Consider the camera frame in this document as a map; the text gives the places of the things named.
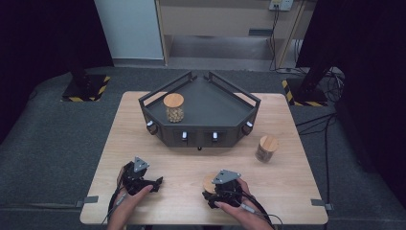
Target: cork container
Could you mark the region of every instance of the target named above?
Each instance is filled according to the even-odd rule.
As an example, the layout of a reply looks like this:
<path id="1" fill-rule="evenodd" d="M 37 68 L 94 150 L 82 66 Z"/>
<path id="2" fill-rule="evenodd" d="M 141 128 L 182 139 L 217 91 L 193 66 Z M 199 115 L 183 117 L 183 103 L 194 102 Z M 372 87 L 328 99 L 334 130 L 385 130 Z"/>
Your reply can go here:
<path id="1" fill-rule="evenodd" d="M 183 112 L 183 101 L 183 96 L 178 93 L 168 94 L 164 98 L 168 121 L 179 123 L 183 120 L 185 116 Z"/>
<path id="2" fill-rule="evenodd" d="M 256 157 L 260 162 L 268 162 L 274 152 L 278 149 L 278 140 L 272 136 L 267 135 L 260 138 Z"/>

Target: hexagonal tray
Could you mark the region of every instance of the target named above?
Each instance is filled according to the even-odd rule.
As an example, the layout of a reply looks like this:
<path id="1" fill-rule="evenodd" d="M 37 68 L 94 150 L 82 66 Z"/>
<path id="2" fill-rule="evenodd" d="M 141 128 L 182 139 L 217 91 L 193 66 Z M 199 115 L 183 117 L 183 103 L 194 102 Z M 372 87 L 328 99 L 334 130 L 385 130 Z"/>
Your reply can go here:
<path id="1" fill-rule="evenodd" d="M 145 100 L 163 95 L 145 105 Z M 185 117 L 180 123 L 167 119 L 164 98 L 181 94 Z M 147 129 L 169 147 L 231 147 L 252 130 L 260 99 L 209 72 L 198 78 L 189 72 L 139 99 Z"/>

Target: yellow-black hazard tape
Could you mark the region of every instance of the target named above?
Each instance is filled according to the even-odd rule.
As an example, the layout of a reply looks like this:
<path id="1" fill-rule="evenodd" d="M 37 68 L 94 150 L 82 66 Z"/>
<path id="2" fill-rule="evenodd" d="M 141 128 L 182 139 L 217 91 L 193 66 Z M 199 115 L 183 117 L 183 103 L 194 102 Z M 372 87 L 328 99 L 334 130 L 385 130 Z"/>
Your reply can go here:
<path id="1" fill-rule="evenodd" d="M 62 97 L 63 102 L 96 102 L 102 97 L 102 93 L 104 93 L 105 87 L 107 86 L 108 82 L 110 81 L 110 77 L 105 77 L 104 81 L 99 89 L 99 93 L 96 97 Z"/>
<path id="2" fill-rule="evenodd" d="M 283 89 L 286 94 L 286 99 L 290 105 L 299 105 L 299 106 L 328 106 L 325 102 L 300 102 L 295 101 L 292 92 L 290 91 L 289 85 L 286 80 L 282 81 Z"/>

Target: wooden cylinder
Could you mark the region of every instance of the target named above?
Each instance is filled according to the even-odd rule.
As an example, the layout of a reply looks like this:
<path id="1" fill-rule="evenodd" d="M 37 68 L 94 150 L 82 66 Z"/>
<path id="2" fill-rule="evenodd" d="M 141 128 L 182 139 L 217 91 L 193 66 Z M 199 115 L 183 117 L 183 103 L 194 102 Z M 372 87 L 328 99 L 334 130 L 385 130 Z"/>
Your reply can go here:
<path id="1" fill-rule="evenodd" d="M 206 192 L 210 194 L 215 194 L 215 184 L 212 183 L 214 178 L 217 176 L 215 173 L 207 174 L 203 179 L 203 188 Z"/>
<path id="2" fill-rule="evenodd" d="M 168 121 L 172 123 L 181 122 L 185 116 L 183 112 L 183 96 L 178 93 L 168 94 L 164 98 L 164 105 L 167 108 Z"/>
<path id="3" fill-rule="evenodd" d="M 268 162 L 274 152 L 278 149 L 279 143 L 272 135 L 263 136 L 260 138 L 256 157 L 260 162 Z"/>

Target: table top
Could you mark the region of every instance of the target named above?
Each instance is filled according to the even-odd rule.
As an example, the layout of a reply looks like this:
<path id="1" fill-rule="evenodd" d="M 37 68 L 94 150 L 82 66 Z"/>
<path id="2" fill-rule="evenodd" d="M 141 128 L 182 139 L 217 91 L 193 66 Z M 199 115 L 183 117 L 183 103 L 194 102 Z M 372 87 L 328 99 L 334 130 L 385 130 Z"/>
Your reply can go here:
<path id="1" fill-rule="evenodd" d="M 254 129 L 234 147 L 197 150 L 168 148 L 148 133 L 138 103 L 146 93 L 123 95 L 88 193 L 99 196 L 99 201 L 84 204 L 83 223 L 102 223 L 120 169 L 135 156 L 150 165 L 144 179 L 163 176 L 164 182 L 158 193 L 151 193 L 137 206 L 129 224 L 238 225 L 223 211 L 211 209 L 202 195 L 204 177 L 222 169 L 241 173 L 251 194 L 283 224 L 327 222 L 325 208 L 311 204 L 311 199 L 321 197 L 284 95 L 254 94 L 261 99 Z M 268 163 L 255 156 L 264 135 L 279 141 Z"/>

